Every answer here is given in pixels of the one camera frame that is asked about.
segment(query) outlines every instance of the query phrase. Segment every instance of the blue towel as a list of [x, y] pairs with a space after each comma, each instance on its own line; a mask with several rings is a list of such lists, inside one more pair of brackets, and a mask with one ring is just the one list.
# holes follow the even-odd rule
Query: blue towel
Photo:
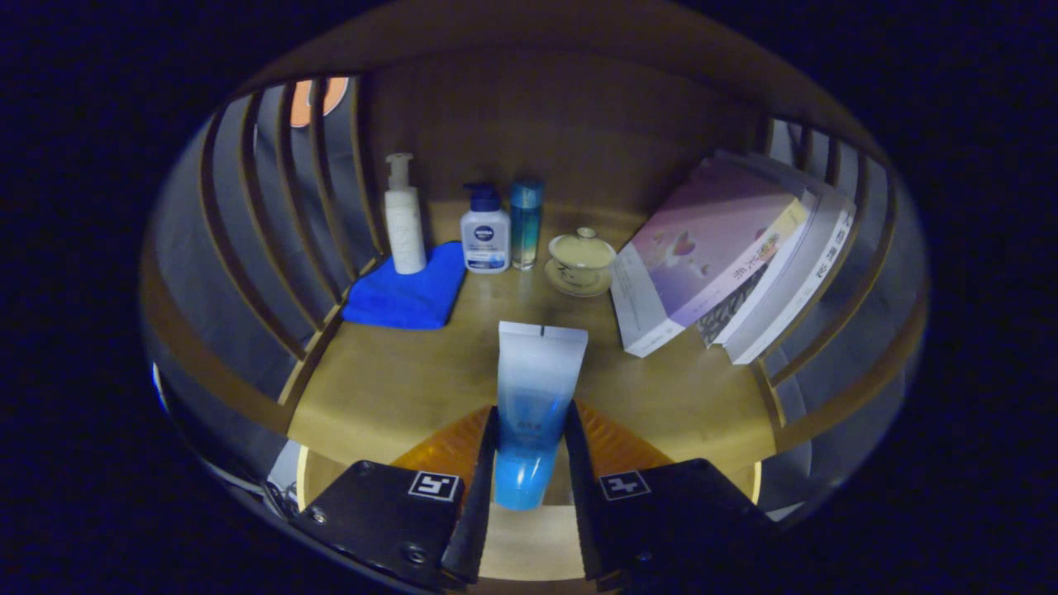
[[458, 241], [433, 249], [426, 255], [426, 268], [412, 275], [397, 274], [390, 258], [353, 284], [342, 318], [411, 330], [441, 328], [449, 322], [466, 273]]

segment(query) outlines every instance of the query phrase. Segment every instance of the book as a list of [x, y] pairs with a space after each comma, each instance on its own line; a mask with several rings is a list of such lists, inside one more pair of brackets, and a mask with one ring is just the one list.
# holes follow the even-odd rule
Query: book
[[746, 311], [744, 322], [722, 343], [731, 363], [747, 364], [785, 330], [822, 285], [849, 236], [856, 205], [821, 180], [764, 156], [740, 158], [717, 151], [715, 161], [737, 161], [762, 175], [786, 180], [784, 185], [799, 187], [805, 184], [809, 191], [804, 197], [807, 219], [799, 237], [780, 248], [764, 275], [772, 275], [774, 280], [755, 305]]
[[[800, 196], [801, 204], [809, 213], [818, 201], [818, 198], [808, 192], [808, 186], [803, 181], [794, 179], [789, 176], [783, 176], [780, 173], [772, 172], [770, 168], [754, 164], [748, 158], [735, 156], [724, 150], [716, 151], [714, 157], [719, 161], [733, 163], [752, 172], [773, 184], [786, 188], [787, 192]], [[768, 294], [768, 290], [776, 284], [782, 272], [786, 270], [786, 266], [795, 252], [795, 249], [791, 247], [800, 245], [802, 238], [804, 237], [806, 228], [807, 226], [801, 226], [796, 232], [794, 232], [794, 235], [791, 235], [790, 238], [783, 245], [783, 248], [772, 257], [770, 262], [771, 266], [768, 269], [771, 272], [766, 271], [761, 276], [758, 284], [752, 288], [750, 293], [746, 295], [745, 302], [732, 313], [730, 320], [720, 329], [720, 331], [716, 333], [712, 341], [706, 343], [706, 347], [710, 347], [717, 343], [720, 345], [727, 343], [734, 332], [742, 327], [746, 320], [752, 314], [754, 308], [756, 308], [756, 304], [759, 304], [761, 300]]]
[[746, 280], [746, 283], [740, 285], [738, 289], [732, 291], [723, 302], [706, 312], [706, 315], [698, 319], [698, 322], [694, 323], [694, 326], [698, 328], [698, 333], [701, 335], [701, 342], [706, 344], [706, 347], [710, 347], [713, 343], [716, 343], [716, 339], [727, 328], [731, 319], [734, 318], [741, 308], [745, 307], [746, 299], [749, 298], [753, 288], [761, 282], [761, 277], [768, 270], [769, 264], [770, 262], [761, 265], [761, 268], [756, 269], [756, 272]]
[[624, 350], [646, 357], [711, 310], [807, 216], [799, 197], [726, 162], [696, 167], [612, 265]]

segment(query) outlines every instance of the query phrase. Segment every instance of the white pump bottle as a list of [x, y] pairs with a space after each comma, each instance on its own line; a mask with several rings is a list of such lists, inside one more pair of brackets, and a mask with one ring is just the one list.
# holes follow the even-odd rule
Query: white pump bottle
[[409, 275], [426, 268], [426, 251], [422, 242], [422, 221], [419, 218], [419, 192], [407, 183], [409, 152], [386, 157], [389, 164], [389, 190], [386, 191], [386, 232], [394, 268], [398, 274]]

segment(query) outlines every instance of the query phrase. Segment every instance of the skincare tube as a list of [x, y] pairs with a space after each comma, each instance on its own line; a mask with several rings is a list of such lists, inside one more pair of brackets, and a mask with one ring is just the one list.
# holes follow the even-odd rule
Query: skincare tube
[[499, 323], [496, 504], [541, 505], [588, 344], [577, 328]]

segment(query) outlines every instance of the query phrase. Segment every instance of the wooden shelf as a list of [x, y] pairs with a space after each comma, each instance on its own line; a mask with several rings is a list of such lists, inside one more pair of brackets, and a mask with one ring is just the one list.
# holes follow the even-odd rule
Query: wooden shelf
[[[550, 219], [542, 246], [567, 220], [554, 213]], [[597, 220], [600, 237], [615, 246], [638, 227]], [[751, 366], [733, 366], [723, 349], [705, 349], [693, 328], [647, 358], [624, 353], [609, 294], [579, 299], [557, 291], [544, 274], [547, 259], [545, 252], [525, 272], [468, 273], [451, 321], [439, 330], [343, 323], [305, 387], [289, 436], [344, 464], [394, 461], [495, 402], [497, 326], [507, 320], [586, 329], [574, 398], [674, 461], [703, 456], [727, 472], [773, 452], [771, 392]]]

